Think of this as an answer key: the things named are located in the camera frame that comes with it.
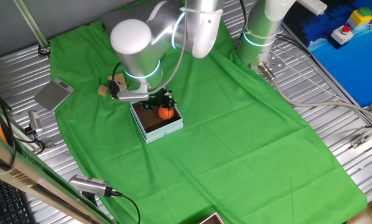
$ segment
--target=cable connector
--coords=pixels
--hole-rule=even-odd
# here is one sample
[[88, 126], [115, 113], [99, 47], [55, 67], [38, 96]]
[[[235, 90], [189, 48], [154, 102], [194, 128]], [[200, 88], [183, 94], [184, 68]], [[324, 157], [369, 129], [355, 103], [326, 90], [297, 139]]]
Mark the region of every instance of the cable connector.
[[122, 197], [123, 194], [119, 193], [119, 192], [117, 192], [116, 190], [113, 189], [113, 191], [111, 192], [111, 196], [112, 197]]
[[265, 65], [265, 63], [263, 63], [263, 62], [259, 63], [258, 68], [260, 69], [261, 72], [263, 72], [263, 74], [265, 74], [265, 76], [268, 80], [274, 80], [275, 79], [275, 76], [269, 70], [269, 68]]

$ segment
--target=white box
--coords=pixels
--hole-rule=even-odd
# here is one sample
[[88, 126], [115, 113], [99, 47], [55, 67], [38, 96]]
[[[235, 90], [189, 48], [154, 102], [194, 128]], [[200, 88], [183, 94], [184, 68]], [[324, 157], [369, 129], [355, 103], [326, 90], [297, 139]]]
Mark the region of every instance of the white box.
[[159, 138], [162, 138], [174, 131], [177, 131], [181, 128], [183, 128], [183, 117], [180, 115], [178, 108], [175, 106], [175, 115], [173, 118], [169, 119], [168, 122], [162, 121], [163, 123], [167, 123], [165, 126], [162, 126], [160, 128], [149, 130], [144, 128], [141, 119], [138, 117], [136, 110], [134, 106], [138, 105], [139, 102], [131, 102], [131, 114], [134, 117], [136, 124], [139, 126], [139, 130], [141, 131], [143, 138], [146, 143], [150, 143], [152, 141], [155, 141]]
[[297, 2], [316, 16], [323, 15], [327, 9], [327, 5], [320, 0], [297, 0]]
[[362, 25], [358, 25], [356, 24], [356, 22], [349, 17], [349, 19], [347, 20], [347, 23], [350, 25], [350, 27], [352, 27], [352, 29], [354, 30], [358, 30], [358, 29], [362, 29], [362, 28], [365, 28], [368, 23], [365, 23], [365, 24], [362, 24]]
[[343, 44], [347, 43], [349, 40], [352, 39], [352, 37], [354, 35], [352, 32], [342, 34], [341, 33], [342, 27], [343, 26], [340, 26], [339, 28], [334, 30], [334, 32], [331, 34], [331, 37], [334, 38], [340, 45], [343, 45]]

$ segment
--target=basketball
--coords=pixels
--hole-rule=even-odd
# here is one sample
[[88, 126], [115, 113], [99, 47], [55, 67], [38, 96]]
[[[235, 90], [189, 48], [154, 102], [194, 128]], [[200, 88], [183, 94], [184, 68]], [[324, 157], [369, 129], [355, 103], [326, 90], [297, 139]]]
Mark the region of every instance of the basketball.
[[159, 117], [163, 120], [168, 120], [171, 119], [175, 114], [175, 109], [168, 109], [168, 108], [163, 108], [160, 106], [159, 108]]

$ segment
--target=metal bracket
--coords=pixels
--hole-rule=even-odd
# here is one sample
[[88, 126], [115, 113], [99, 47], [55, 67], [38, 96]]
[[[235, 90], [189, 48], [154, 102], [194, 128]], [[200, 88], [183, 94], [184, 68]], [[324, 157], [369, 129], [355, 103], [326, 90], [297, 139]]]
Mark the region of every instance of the metal bracket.
[[266, 63], [272, 73], [280, 72], [286, 66], [285, 63], [277, 56], [269, 53], [269, 60]]
[[350, 144], [353, 146], [353, 148], [357, 148], [360, 145], [368, 142], [369, 140], [372, 139], [372, 128], [370, 128], [368, 131], [365, 133], [361, 134], [359, 137], [354, 139]]
[[55, 143], [53, 141], [47, 141], [45, 142], [45, 148], [47, 149], [53, 149], [55, 147]]
[[147, 84], [141, 84], [139, 89], [133, 91], [119, 91], [117, 98], [121, 101], [144, 101], [149, 99]]

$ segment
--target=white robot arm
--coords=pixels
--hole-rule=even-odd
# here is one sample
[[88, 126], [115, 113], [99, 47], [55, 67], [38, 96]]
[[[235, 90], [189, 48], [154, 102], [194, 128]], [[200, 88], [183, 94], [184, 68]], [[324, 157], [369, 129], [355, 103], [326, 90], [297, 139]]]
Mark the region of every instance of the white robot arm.
[[[251, 10], [237, 53], [253, 70], [258, 71], [258, 64], [267, 60], [282, 20], [294, 2], [258, 0]], [[162, 90], [167, 82], [162, 83], [161, 58], [170, 47], [181, 50], [181, 55], [185, 51], [195, 58], [207, 56], [215, 43], [224, 5], [225, 0], [188, 0], [179, 9], [162, 1], [146, 22], [128, 19], [117, 24], [111, 32], [111, 45], [126, 75], [140, 83], [137, 90], [118, 92], [117, 98], [149, 101], [148, 109], [163, 106], [162, 97], [172, 98], [172, 94]]]
[[146, 22], [128, 19], [117, 24], [110, 35], [111, 45], [126, 75], [140, 83], [138, 90], [118, 92], [118, 99], [146, 101], [150, 95], [166, 94], [158, 90], [163, 87], [160, 59], [171, 47], [196, 58], [207, 56], [216, 40], [224, 4], [225, 0], [188, 0], [179, 9], [162, 1]]

